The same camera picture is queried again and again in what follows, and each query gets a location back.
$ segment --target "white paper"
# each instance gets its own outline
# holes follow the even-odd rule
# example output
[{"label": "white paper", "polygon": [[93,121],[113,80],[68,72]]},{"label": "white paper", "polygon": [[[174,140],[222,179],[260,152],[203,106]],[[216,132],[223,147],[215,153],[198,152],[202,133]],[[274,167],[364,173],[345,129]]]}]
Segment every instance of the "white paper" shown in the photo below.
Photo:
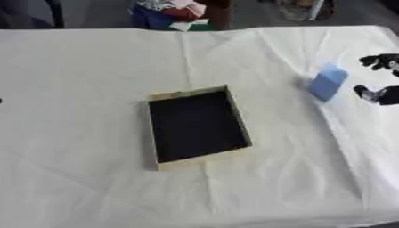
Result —
[{"label": "white paper", "polygon": [[[0,227],[308,228],[399,219],[390,137],[397,121],[351,92],[395,82],[357,61],[393,52],[394,42],[377,27],[0,31]],[[330,106],[316,105],[303,87],[326,62],[350,73]],[[142,101],[221,85],[254,146],[153,171]],[[377,144],[354,155],[369,127]],[[347,140],[354,132],[360,137]],[[386,153],[369,152],[375,145]]]}]

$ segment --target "clothing pile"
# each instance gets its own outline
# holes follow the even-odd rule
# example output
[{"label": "clothing pile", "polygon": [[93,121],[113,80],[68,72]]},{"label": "clothing pile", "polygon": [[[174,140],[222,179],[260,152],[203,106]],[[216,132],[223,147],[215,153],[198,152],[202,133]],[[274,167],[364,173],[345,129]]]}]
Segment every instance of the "clothing pile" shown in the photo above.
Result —
[{"label": "clothing pile", "polygon": [[138,0],[130,9],[137,29],[186,30],[204,15],[206,6],[193,0]]}]

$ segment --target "floor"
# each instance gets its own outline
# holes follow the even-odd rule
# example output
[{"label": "floor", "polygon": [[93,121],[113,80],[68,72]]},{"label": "floor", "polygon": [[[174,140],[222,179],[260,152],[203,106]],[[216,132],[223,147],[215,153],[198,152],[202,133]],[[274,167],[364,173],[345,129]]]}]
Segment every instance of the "floor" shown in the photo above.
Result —
[{"label": "floor", "polygon": [[[29,0],[31,14],[50,20],[43,0]],[[67,29],[130,28],[127,8],[134,0],[61,0]],[[232,0],[232,29],[276,26],[380,25],[399,34],[399,16],[378,0],[335,0],[336,13],[323,22],[294,22],[283,18],[271,1]],[[387,224],[378,228],[394,228]]]}]

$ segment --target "blue cube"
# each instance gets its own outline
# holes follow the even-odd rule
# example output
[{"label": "blue cube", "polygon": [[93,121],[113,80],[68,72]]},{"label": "blue cube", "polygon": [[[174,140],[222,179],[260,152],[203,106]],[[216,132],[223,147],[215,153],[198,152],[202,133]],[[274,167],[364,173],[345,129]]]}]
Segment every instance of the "blue cube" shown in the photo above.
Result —
[{"label": "blue cube", "polygon": [[348,74],[334,64],[326,64],[308,87],[310,93],[323,101],[331,99],[345,82]]}]

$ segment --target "wrinkled white cloth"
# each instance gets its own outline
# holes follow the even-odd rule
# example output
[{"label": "wrinkled white cloth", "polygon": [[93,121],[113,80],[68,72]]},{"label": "wrinkled white cloth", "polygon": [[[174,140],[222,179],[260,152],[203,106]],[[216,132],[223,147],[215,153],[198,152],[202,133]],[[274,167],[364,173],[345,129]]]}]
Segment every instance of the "wrinkled white cloth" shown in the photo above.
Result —
[{"label": "wrinkled white cloth", "polygon": [[[397,47],[378,27],[0,31],[0,227],[398,220],[398,108],[352,91],[397,83],[358,62]],[[303,84],[326,62],[350,77],[331,101],[315,103]],[[254,145],[154,171],[147,95],[221,85]]]},{"label": "wrinkled white cloth", "polygon": [[193,0],[138,0],[137,3],[153,11],[176,8],[178,10],[188,8],[197,17],[204,15],[206,6]]}]

